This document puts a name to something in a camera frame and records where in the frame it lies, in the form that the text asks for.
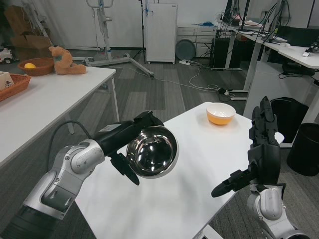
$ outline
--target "toy car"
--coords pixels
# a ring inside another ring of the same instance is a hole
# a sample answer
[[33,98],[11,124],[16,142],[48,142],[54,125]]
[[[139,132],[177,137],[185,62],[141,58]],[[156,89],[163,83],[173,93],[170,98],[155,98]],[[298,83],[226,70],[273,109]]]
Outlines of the toy car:
[[15,61],[12,51],[8,48],[0,49],[0,62],[5,62],[10,64],[11,62]]

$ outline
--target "wicker basket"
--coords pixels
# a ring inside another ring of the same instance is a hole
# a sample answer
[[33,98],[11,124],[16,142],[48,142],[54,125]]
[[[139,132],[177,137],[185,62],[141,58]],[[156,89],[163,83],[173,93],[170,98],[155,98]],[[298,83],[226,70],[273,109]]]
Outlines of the wicker basket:
[[[36,68],[25,68],[26,63],[32,63]],[[22,61],[18,67],[29,76],[44,76],[50,74],[54,69],[54,61],[52,58],[34,58]]]
[[14,82],[14,85],[0,91],[0,101],[3,101],[6,98],[13,96],[21,91],[24,91],[28,87],[31,79],[30,76],[11,73],[10,76]]

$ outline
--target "black bag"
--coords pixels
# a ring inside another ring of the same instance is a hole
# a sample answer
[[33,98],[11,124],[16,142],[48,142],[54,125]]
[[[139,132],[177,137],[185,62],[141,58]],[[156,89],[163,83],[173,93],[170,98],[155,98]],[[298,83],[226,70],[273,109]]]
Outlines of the black bag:
[[309,107],[288,97],[272,100],[271,106],[277,116],[278,131],[285,137],[284,143],[292,143]]

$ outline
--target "cardboard box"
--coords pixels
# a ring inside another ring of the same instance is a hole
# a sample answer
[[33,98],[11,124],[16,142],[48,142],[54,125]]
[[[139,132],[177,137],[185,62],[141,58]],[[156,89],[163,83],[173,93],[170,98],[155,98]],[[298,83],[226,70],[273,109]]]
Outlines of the cardboard box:
[[11,38],[11,42],[20,61],[39,57],[52,58],[49,51],[51,43],[48,37],[31,35],[15,36]]
[[20,6],[9,6],[4,12],[12,30],[16,35],[32,32],[31,23],[28,15]]

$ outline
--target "yellow ball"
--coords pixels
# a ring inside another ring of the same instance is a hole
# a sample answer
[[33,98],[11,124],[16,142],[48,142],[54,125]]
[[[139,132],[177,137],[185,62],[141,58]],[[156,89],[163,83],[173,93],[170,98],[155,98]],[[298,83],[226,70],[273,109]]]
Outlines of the yellow ball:
[[31,68],[35,68],[36,66],[35,66],[34,64],[32,64],[32,63],[26,63],[26,64],[24,65],[24,67],[25,67],[25,68],[28,68],[28,69],[31,69]]

